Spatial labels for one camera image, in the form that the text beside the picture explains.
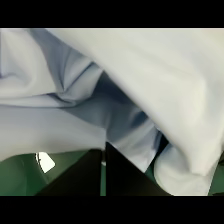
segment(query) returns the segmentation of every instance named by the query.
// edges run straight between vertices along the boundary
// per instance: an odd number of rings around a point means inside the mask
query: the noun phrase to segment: fabric
[[[158,184],[207,195],[222,153],[223,52],[223,29],[1,29],[0,158],[107,139],[144,171],[158,128],[170,142]]]

